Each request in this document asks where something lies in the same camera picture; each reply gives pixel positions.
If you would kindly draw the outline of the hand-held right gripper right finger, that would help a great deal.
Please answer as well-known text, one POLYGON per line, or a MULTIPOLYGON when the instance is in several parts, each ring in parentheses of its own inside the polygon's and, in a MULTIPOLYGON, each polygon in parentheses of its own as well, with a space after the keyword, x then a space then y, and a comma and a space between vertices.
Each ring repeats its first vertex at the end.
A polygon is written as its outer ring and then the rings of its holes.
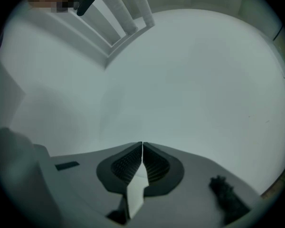
POLYGON ((210 159, 148 142, 144 142, 143 148, 152 149, 169 162, 179 160, 184 175, 169 193, 144 198, 141 209, 133 218, 134 228, 223 227, 224 212, 209 186, 212 177, 225 177, 234 193, 250 209, 261 201, 252 187, 210 159))

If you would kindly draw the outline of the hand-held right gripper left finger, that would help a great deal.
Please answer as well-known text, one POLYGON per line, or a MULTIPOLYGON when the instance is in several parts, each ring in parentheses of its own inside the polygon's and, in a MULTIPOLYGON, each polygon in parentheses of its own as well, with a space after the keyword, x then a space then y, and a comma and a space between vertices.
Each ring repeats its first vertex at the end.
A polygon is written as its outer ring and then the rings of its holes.
POLYGON ((142 162, 142 142, 50 157, 40 168, 65 228, 120 228, 130 221, 127 187, 142 162))

